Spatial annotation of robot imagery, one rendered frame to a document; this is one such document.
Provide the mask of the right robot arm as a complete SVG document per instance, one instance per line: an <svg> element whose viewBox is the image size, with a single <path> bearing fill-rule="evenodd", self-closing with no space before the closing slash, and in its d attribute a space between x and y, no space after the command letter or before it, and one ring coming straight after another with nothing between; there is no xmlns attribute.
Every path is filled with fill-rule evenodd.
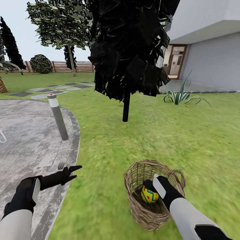
<svg viewBox="0 0 240 240"><path fill-rule="evenodd" d="M143 185L160 195L183 240L232 240L214 221L191 205L170 181L157 173L153 178L153 181L144 180Z"/></svg>

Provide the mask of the wicker basket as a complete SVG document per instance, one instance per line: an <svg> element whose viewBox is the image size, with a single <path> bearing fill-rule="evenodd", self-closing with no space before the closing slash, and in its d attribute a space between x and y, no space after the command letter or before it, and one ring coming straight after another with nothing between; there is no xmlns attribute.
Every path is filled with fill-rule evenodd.
<svg viewBox="0 0 240 240"><path fill-rule="evenodd" d="M130 180L130 175L131 175L131 180L132 180L132 169L136 166L137 169L139 169L139 165L144 164L144 165L151 165L151 170L154 170L154 166L159 166L160 167L160 171L162 170L162 168L164 168L165 170L167 170L168 172L170 171L171 175L175 177L175 183L177 183L177 187L178 187L178 191L179 193L185 197L185 193L184 193L184 188L187 186L187 181L185 180L185 175L181 170L171 170L169 167L167 167L165 164L162 164L161 162L158 162L156 160L143 160L143 161L138 161L138 162L134 162L133 164L131 164L130 168L128 169L127 172L124 172L124 184L125 184L125 188L126 188L126 192L127 192L127 196L128 196L128 202L129 202L129 209L130 212L132 213L133 219L134 221L141 225L143 228L145 228L147 231L152 231L152 230L156 230L159 227L161 227L163 224L165 224L169 219L172 218L172 215L170 214L170 212L168 211L168 209L166 208L165 204L163 203L162 199L159 197L157 202L157 206L154 206L154 211L150 211L148 210L148 208L143 207L143 205L140 205L140 201L139 199L139 195L137 195L138 190L142 190L142 188L136 188L132 193L132 187L133 186L133 181L131 182L131 184L129 185L129 180ZM181 174L181 182L179 181L177 175L175 174L175 172ZM148 180L153 181L153 177L149 176ZM133 188L134 189L134 188ZM135 195L136 199L138 200L138 202L133 198ZM157 213L158 208L161 209L162 214Z"/></svg>

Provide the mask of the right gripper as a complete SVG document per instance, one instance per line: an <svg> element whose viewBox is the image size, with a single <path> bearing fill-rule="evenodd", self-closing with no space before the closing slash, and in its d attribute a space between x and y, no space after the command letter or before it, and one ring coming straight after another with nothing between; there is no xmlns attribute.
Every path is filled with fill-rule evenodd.
<svg viewBox="0 0 240 240"><path fill-rule="evenodd" d="M145 186L145 188L147 188L148 190L151 190L152 192L155 192L158 194L158 192L156 191L156 189L153 188L153 181L151 180L144 180L143 181L143 185Z"/></svg>

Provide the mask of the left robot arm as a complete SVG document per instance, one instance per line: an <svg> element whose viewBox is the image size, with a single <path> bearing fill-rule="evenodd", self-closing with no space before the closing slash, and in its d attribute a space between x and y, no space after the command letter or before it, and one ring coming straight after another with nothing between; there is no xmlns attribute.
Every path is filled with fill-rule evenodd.
<svg viewBox="0 0 240 240"><path fill-rule="evenodd" d="M0 222L0 240L31 240L33 207L37 203L39 191L71 181L76 177L71 172L80 166L64 167L65 159L59 161L56 173L23 179L16 188L12 201L7 203ZM64 168L63 168L64 167Z"/></svg>

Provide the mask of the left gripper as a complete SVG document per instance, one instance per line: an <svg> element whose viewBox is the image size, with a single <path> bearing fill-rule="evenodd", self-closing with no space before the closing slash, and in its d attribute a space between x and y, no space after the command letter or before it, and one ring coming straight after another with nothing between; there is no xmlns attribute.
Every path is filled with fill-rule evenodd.
<svg viewBox="0 0 240 240"><path fill-rule="evenodd" d="M65 185L65 183L71 181L72 179L74 179L76 177L76 175L70 176L71 172L76 171L80 168L82 168L82 165L70 166L69 168L64 167L63 171L50 174L51 181L52 181L51 187L54 187L59 184L61 184L61 186Z"/></svg>

